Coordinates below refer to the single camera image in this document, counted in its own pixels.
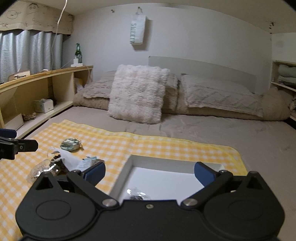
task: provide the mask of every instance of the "yellow checkered cloth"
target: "yellow checkered cloth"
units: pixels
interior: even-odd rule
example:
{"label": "yellow checkered cloth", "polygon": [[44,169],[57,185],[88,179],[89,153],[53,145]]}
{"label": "yellow checkered cloth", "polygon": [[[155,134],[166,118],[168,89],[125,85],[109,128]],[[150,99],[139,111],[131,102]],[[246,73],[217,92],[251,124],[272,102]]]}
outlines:
{"label": "yellow checkered cloth", "polygon": [[39,143],[36,152],[19,153],[15,160],[0,161],[0,240],[18,240],[21,233],[15,211],[30,188],[26,178],[30,170],[47,158],[50,147],[59,148],[69,137],[82,141],[83,150],[73,154],[82,158],[97,156],[105,160],[106,175],[96,186],[109,194],[131,154],[174,160],[223,164],[234,175],[246,175],[239,153],[228,146],[209,145],[168,137],[140,136],[127,132],[109,132],[64,120],[53,123],[33,137]]}

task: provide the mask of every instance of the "curtain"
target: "curtain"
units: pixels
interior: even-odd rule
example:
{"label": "curtain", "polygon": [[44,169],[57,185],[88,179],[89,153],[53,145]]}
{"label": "curtain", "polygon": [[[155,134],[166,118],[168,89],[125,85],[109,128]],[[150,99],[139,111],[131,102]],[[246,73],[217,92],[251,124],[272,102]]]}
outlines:
{"label": "curtain", "polygon": [[37,30],[0,31],[0,83],[19,71],[30,69],[31,74],[36,74],[43,69],[60,69],[63,35],[57,34],[52,56],[54,35]]}

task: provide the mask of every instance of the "white box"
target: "white box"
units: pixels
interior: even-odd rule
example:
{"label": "white box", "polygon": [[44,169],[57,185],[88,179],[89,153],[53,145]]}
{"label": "white box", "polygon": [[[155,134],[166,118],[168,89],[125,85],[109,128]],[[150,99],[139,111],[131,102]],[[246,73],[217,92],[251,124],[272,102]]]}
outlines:
{"label": "white box", "polygon": [[18,130],[23,124],[24,121],[22,119],[22,114],[19,114],[7,122],[5,124],[5,128],[10,130]]}
{"label": "white box", "polygon": [[[177,200],[185,198],[204,186],[194,175],[193,161],[131,155],[118,176],[110,196],[120,203],[129,198],[127,189],[137,188],[152,200]],[[215,171],[225,169],[222,164],[204,163]]]}
{"label": "white box", "polygon": [[34,100],[36,112],[47,113],[54,109],[54,102],[51,99]]}

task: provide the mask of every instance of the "beer bottle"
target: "beer bottle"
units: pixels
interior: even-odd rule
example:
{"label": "beer bottle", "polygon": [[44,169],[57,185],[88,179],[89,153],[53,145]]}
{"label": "beer bottle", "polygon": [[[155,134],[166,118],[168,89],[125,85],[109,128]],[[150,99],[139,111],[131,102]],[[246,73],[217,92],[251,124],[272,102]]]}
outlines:
{"label": "beer bottle", "polygon": [[78,59],[78,63],[82,63],[82,53],[81,53],[81,50],[80,50],[80,44],[79,43],[76,44],[75,56]]}

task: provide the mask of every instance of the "wall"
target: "wall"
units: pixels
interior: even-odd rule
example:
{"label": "wall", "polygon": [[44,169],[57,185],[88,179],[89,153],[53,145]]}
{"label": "wall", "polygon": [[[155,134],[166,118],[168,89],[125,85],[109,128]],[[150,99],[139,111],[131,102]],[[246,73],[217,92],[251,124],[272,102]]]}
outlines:
{"label": "wall", "polygon": [[272,35],[272,59],[296,63],[296,33]]}
{"label": "wall", "polygon": [[[146,43],[129,43],[131,14],[147,15]],[[186,58],[254,74],[256,91],[269,87],[270,34],[237,18],[199,7],[128,4],[95,9],[75,16],[74,32],[64,42],[63,64],[73,58],[75,43],[83,63],[94,65],[94,79],[119,64],[146,65],[148,56]]]}

